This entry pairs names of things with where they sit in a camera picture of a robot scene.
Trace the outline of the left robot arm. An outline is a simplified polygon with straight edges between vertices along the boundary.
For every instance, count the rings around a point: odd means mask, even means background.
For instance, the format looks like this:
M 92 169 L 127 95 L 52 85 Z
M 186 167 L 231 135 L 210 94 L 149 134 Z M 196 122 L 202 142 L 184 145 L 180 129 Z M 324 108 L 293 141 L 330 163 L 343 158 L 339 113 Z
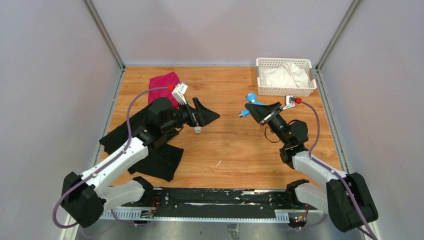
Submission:
M 172 106 L 170 99 L 160 97 L 142 109 L 144 118 L 135 129 L 127 133 L 123 142 L 105 160 L 80 173 L 70 172 L 63 180 L 62 196 L 54 207 L 62 207 L 82 228 L 93 225 L 104 212 L 120 205 L 137 202 L 149 206 L 153 193 L 149 183 L 135 177 L 126 184 L 111 186 L 111 183 L 149 154 L 157 151 L 169 139 L 167 134 L 184 125 L 205 127 L 220 118 L 194 97 L 194 106 L 179 104 Z

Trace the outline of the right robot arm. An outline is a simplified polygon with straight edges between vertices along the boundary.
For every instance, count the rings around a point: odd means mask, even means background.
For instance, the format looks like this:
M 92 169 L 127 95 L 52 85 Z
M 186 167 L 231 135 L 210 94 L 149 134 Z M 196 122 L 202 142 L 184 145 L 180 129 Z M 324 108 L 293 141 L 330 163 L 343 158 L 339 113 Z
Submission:
M 379 218 L 361 174 L 338 170 L 316 158 L 312 149 L 305 147 L 309 130 L 304 121 L 287 122 L 281 116 L 284 108 L 280 102 L 270 105 L 249 102 L 244 106 L 258 124 L 266 125 L 282 142 L 279 150 L 282 162 L 319 184 L 315 186 L 306 179 L 288 184 L 285 201 L 290 208 L 298 209 L 303 204 L 312 206 L 325 213 L 344 233 L 362 226 L 368 229 L 370 223 Z

